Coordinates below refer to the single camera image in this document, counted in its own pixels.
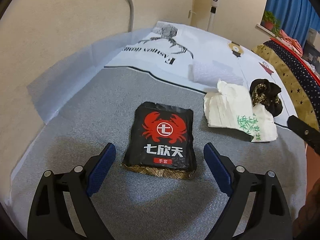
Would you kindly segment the right human hand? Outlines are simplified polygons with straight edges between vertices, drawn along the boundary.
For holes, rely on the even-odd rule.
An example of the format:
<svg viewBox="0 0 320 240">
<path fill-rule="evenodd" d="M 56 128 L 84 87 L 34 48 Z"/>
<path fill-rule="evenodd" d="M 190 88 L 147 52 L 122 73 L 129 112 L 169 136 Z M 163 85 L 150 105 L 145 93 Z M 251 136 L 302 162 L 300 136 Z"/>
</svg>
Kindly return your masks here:
<svg viewBox="0 0 320 240">
<path fill-rule="evenodd" d="M 310 146 L 306 162 L 306 200 L 293 222 L 293 239 L 319 239 L 319 155 Z"/>
</svg>

